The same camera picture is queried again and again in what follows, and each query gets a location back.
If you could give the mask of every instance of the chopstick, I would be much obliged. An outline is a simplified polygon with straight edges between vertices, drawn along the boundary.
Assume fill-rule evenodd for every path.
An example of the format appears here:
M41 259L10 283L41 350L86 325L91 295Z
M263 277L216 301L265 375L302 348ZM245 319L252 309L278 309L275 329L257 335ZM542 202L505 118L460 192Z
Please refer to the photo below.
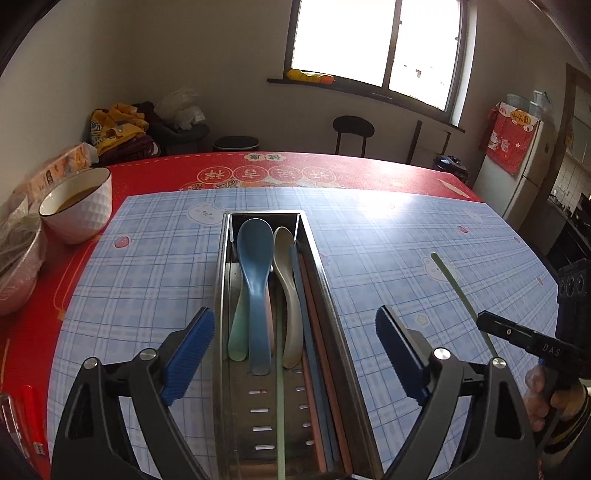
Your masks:
M277 480L285 480L285 392L283 382L283 315L280 314L282 304L275 304L277 326L275 333L275 361L277 372Z
M314 397L319 426L318 440L322 444L323 462L326 464L326 469L327 471L332 471L334 468L333 460L340 461L340 457L338 459L335 458L335 452L338 452L339 447L336 444L335 433L332 432L332 435L329 433L331 427L334 430L334 425L331 423L329 424L328 422L330 418L330 405L326 397L326 387L324 386L324 380L322 379L322 372L318 366L316 351L314 350L314 337L310 326L310 316L308 315L304 281L302 280L298 252L295 245L292 245L290 248L290 258L294 271L295 287L300 298L302 328L304 330L304 350L308 353L306 360L308 360L308 372L310 374L312 386L311 392Z
M447 279L449 284L452 286L452 288L456 292L457 296L460 297L460 300L464 304L464 307L466 308L466 310L468 311L468 313L472 317L472 320L474 320L474 324L476 324L476 321L478 320L478 315L476 314L476 311L472 307L470 300L468 300L468 298L464 295L464 292L460 288L456 279L453 278L452 273L449 271L449 269L447 268L445 263L443 263L443 260L439 257L439 255L437 255L437 253L432 252L431 258L433 259L435 264L439 267L439 270L441 270L441 273L443 273L443 275L445 276L445 278ZM498 357L499 355L496 353L495 346L492 344L491 338L488 336L488 333L483 332L482 330L478 330L478 331L482 335L482 339L484 340L484 343L486 344L489 351L491 352L492 357L493 358Z
M322 443L322 435L320 434L320 424L318 421L318 412L316 411L316 402L314 400L314 390L312 387L312 378L310 376L310 366L308 364L308 356L306 351L302 352L301 356L302 370L304 372L304 382L306 383L306 396L308 397L308 406L310 409L310 423L312 424L312 434L314 436L314 449L316 450L316 458L318 459L318 469L321 473L325 473L326 458L324 457L324 448Z
M353 465L351 463L351 457L349 454L349 445L345 436L345 428L343 426L343 419L340 415L339 401L336 397L335 383L330 372L330 365L328 357L326 355L326 347L322 338L322 331L320 330L320 322L316 311L316 304L314 303L314 297L312 295L312 289L310 287L310 279L308 278L308 272L306 270L306 263L302 254L300 257L300 268L302 272L302 280L304 282L304 291L306 292L306 300L308 303L308 310L310 313L310 323L312 331L316 339L316 347L318 349L318 356L320 358L320 365L324 374L324 383L326 384L326 393L329 398L330 408L333 413L333 420L335 422L336 436L339 440L340 453L343 459L343 466L345 472L349 475L353 474Z

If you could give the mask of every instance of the window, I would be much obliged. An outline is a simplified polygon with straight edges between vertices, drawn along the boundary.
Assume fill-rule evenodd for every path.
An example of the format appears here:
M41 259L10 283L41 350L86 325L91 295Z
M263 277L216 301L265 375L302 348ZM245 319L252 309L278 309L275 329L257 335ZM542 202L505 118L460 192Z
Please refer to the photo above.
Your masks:
M448 122L459 84L467 0L294 0L285 71Z

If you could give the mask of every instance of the trash can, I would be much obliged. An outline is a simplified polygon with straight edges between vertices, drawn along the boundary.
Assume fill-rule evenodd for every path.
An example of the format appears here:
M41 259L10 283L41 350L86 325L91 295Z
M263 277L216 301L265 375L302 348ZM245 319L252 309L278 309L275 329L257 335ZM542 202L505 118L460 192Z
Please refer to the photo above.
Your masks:
M438 155L435 157L433 160L433 170L451 173L462 183L468 181L468 170L462 165L459 158L452 157L451 155Z
M213 143L214 152L242 152L242 151L257 151L258 138L255 137L222 137L218 138Z

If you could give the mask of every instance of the yellow object on window sill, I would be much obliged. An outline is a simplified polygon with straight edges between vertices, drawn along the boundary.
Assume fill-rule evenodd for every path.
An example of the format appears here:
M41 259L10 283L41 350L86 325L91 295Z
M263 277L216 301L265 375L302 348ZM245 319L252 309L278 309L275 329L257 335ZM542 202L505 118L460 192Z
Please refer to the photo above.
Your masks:
M290 80L295 80L296 82L324 83L325 85L330 85L335 81L335 78L332 75L326 73L304 72L302 70L290 70L287 72L286 76Z

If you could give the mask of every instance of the human hand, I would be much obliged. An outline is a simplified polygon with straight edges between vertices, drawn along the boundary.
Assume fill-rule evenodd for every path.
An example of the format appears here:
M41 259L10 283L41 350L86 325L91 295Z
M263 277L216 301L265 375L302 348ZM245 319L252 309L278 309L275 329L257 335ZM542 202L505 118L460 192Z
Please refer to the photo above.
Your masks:
M531 429L539 432L544 428L545 417L550 411L550 405L558 411L562 411L560 420L570 420L581 408L587 395L587 390L581 382L577 382L570 390L559 390L554 392L550 398L550 404L543 397L546 385L544 368L536 365L525 375L525 384L528 391L523 396L527 416L530 419Z

